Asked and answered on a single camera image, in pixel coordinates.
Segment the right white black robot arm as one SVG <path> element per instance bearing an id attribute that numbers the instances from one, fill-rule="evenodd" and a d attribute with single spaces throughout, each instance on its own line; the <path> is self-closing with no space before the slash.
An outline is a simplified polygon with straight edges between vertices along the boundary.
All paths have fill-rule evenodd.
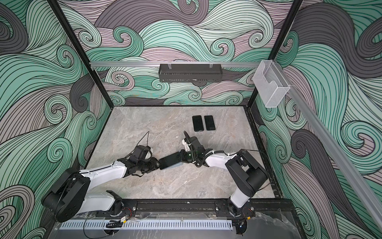
<path id="1" fill-rule="evenodd" d="M 246 149 L 236 153 L 226 153 L 223 150 L 204 148 L 197 137 L 190 137 L 186 131 L 184 135 L 182 144 L 186 155 L 182 160 L 198 168 L 204 166 L 227 170 L 236 184 L 234 193 L 227 200 L 227 206 L 232 216 L 241 215 L 247 201 L 268 180 L 269 175 L 265 168 Z"/>

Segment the black smartphone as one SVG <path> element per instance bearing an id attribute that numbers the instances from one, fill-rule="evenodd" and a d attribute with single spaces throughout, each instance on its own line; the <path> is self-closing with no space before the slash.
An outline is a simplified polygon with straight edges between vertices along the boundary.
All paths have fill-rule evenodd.
<path id="1" fill-rule="evenodd" d="M 159 160 L 159 163 L 160 163 L 161 170 L 180 166 L 183 164 L 182 153 L 176 152 L 166 157 L 163 157 Z"/>
<path id="2" fill-rule="evenodd" d="M 214 123 L 214 118 L 212 115 L 204 116 L 205 124 L 206 124 L 206 130 L 207 131 L 214 131 L 216 130 L 216 126 Z"/>

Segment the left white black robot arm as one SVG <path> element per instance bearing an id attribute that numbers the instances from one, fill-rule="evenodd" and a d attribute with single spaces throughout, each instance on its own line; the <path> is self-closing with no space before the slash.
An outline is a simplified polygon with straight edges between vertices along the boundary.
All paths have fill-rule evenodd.
<path id="1" fill-rule="evenodd" d="M 75 215 L 94 211 L 118 216 L 124 208 L 123 199 L 112 190 L 92 193 L 91 190 L 109 181 L 128 176 L 141 177 L 160 168 L 149 146 L 138 145 L 127 156 L 113 163 L 91 169 L 69 168 L 44 194 L 41 204 L 62 223 Z"/>

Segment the black phone case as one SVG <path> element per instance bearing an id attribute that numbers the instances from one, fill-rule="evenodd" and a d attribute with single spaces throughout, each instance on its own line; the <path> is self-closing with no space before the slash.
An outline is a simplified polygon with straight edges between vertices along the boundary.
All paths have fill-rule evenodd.
<path id="1" fill-rule="evenodd" d="M 192 116 L 192 120 L 195 132 L 204 131 L 203 119 L 201 115 Z"/>

